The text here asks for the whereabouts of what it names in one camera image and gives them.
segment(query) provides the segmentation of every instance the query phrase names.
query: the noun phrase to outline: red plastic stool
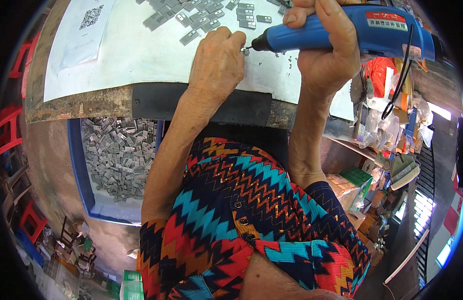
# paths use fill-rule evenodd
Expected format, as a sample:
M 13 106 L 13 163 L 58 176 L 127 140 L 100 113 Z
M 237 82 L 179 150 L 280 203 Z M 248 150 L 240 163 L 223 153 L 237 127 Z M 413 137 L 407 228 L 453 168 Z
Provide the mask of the red plastic stool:
M 25 55 L 25 51 L 30 49 L 30 47 L 31 47 L 31 41 L 24 42 L 23 45 L 20 47 L 20 51 L 18 52 L 18 57 L 16 58 L 15 65 L 13 66 L 13 70 L 10 71 L 8 78 L 20 78 L 21 77 L 22 72 L 19 71 L 20 64 L 21 64 L 21 61 L 23 60 L 23 56 Z
M 10 122 L 10 129 L 5 126 L 0 135 L 0 154 L 21 144 L 22 138 L 17 137 L 17 117 L 22 113 L 21 106 L 10 104 L 0 111 L 0 127 Z
M 36 36 L 31 41 L 30 50 L 26 55 L 26 62 L 23 68 L 23 79 L 22 79 L 22 98 L 25 98 L 27 93 L 27 83 L 28 83 L 28 73 L 30 72 L 30 65 L 31 59 L 33 58 L 33 53 L 35 52 L 35 48 L 37 47 L 38 37 L 40 36 L 40 31 L 36 34 Z
M 30 202 L 28 202 L 28 205 L 24 209 L 23 216 L 20 219 L 20 225 L 18 226 L 21 228 L 25 235 L 28 237 L 30 242 L 34 244 L 42 230 L 45 228 L 45 225 L 47 225 L 48 220 L 47 218 L 40 219 L 40 217 L 37 215 L 35 210 L 33 209 L 33 199 L 30 199 Z M 25 223 L 29 223 L 31 227 L 33 227 L 33 235 L 31 236 L 28 231 L 25 229 Z

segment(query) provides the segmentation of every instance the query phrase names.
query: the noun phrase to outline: zigzag pattern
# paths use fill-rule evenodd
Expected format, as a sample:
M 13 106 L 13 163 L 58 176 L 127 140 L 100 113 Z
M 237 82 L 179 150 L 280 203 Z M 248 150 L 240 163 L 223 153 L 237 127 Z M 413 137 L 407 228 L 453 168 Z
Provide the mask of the zigzag pattern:
M 370 255 L 320 184 L 304 191 L 259 148 L 196 142 L 168 222 L 140 230 L 145 299 L 237 299 L 254 249 L 305 289 L 353 296 Z

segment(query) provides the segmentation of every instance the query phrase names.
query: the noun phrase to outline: red label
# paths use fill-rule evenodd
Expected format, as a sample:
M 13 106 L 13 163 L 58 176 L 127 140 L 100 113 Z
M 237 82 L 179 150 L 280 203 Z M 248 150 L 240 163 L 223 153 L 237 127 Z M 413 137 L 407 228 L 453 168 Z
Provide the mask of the red label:
M 398 21 L 398 22 L 406 22 L 405 18 L 401 15 L 397 15 L 394 13 L 387 13 L 387 12 L 373 12 L 368 11 L 366 13 L 367 19 L 380 19 L 380 20 L 389 20 L 389 21 Z

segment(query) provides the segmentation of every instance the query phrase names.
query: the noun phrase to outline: window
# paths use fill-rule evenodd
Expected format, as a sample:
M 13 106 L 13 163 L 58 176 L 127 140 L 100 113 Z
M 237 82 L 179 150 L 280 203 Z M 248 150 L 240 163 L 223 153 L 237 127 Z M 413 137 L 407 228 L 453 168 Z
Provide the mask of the window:
M 420 234 L 423 232 L 423 228 L 427 224 L 430 216 L 432 215 L 432 211 L 437 205 L 432 199 L 428 198 L 427 196 L 423 195 L 420 191 L 415 192 L 415 215 L 414 217 L 417 219 L 415 222 L 415 236 L 419 237 Z
M 442 267 L 445 265 L 445 263 L 447 262 L 448 256 L 450 255 L 452 243 L 453 243 L 453 237 L 450 237 L 448 239 L 448 242 L 446 242 L 446 245 L 443 247 L 443 250 L 440 252 L 438 257 L 436 258 L 436 260 Z

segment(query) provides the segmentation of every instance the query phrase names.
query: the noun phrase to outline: pile of gray plastic parts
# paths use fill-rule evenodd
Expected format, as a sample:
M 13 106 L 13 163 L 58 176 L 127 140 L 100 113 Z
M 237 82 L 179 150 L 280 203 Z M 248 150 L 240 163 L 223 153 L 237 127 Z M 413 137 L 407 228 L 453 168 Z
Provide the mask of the pile of gray plastic parts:
M 131 117 L 82 119 L 84 157 L 97 190 L 115 202 L 143 200 L 155 158 L 157 122 Z
M 144 3 L 145 0 L 136 0 L 138 4 Z M 181 44 L 186 46 L 193 39 L 198 37 L 198 29 L 201 28 L 204 33 L 218 28 L 221 24 L 219 18 L 225 15 L 223 10 L 223 0 L 148 0 L 150 5 L 156 11 L 148 19 L 143 21 L 143 25 L 151 31 L 165 24 L 168 20 L 175 17 L 184 27 L 191 27 L 192 30 L 180 39 Z M 266 0 L 279 6 L 278 13 L 284 15 L 291 4 L 291 0 Z M 225 6 L 233 10 L 236 6 L 236 15 L 239 26 L 255 30 L 256 22 L 271 23 L 271 16 L 257 15 L 254 16 L 255 5 L 251 3 L 239 3 L 240 0 L 230 0 Z M 184 11 L 191 12 L 193 9 L 198 12 L 187 15 Z

